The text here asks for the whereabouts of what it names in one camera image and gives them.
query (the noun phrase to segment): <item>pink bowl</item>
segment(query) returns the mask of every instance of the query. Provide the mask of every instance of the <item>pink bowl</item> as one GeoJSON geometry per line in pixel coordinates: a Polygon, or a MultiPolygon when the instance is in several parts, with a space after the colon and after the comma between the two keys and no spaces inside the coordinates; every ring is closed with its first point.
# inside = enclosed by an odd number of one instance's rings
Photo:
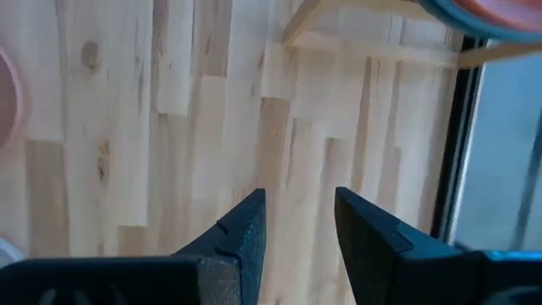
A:
{"type": "Polygon", "coordinates": [[[22,86],[14,64],[0,47],[0,152],[17,138],[22,116],[22,86]]]}

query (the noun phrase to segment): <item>wooden surface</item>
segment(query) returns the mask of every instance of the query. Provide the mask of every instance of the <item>wooden surface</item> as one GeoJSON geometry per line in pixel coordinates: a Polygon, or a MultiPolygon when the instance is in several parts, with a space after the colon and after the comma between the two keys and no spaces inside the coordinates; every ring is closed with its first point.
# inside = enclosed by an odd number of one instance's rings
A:
{"type": "MultiPolygon", "coordinates": [[[[456,71],[283,47],[298,5],[0,1],[31,92],[0,158],[0,236],[32,257],[167,254],[265,187],[261,302],[353,304],[334,188],[427,231],[456,71]]],[[[456,51],[442,25],[330,13],[327,34],[456,51]]]]}

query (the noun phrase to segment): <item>orange object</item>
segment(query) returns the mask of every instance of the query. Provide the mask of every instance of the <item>orange object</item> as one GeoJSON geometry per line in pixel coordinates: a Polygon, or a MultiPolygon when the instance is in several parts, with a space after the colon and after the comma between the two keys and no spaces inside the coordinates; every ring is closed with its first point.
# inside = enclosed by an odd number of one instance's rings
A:
{"type": "Polygon", "coordinates": [[[478,17],[520,31],[542,31],[542,0],[454,0],[478,17]]]}
{"type": "Polygon", "coordinates": [[[0,152],[18,135],[23,113],[23,91],[17,71],[0,47],[0,152]]]}

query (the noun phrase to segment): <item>blue rim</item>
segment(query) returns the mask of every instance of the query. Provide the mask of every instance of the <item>blue rim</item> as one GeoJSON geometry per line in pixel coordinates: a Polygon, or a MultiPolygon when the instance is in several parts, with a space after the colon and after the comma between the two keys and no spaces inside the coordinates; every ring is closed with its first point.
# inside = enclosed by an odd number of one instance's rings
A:
{"type": "Polygon", "coordinates": [[[542,42],[542,32],[527,33],[489,24],[455,5],[452,0],[419,0],[419,2],[437,19],[475,37],[513,42],[542,42]]]}

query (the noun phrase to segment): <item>wooden shelf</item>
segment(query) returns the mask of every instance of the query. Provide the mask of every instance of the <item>wooden shelf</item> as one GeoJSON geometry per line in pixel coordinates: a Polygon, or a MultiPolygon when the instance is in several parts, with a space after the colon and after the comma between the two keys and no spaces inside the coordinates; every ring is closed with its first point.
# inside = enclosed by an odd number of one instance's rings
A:
{"type": "Polygon", "coordinates": [[[408,62],[430,64],[446,68],[472,68],[486,62],[542,52],[538,44],[500,44],[464,53],[432,48],[385,45],[377,42],[346,40],[329,34],[310,31],[324,10],[340,5],[358,5],[375,11],[396,14],[408,19],[439,22],[418,3],[404,0],[304,0],[285,27],[283,43],[294,47],[307,47],[331,52],[348,48],[352,53],[375,58],[393,58],[408,62]]]}

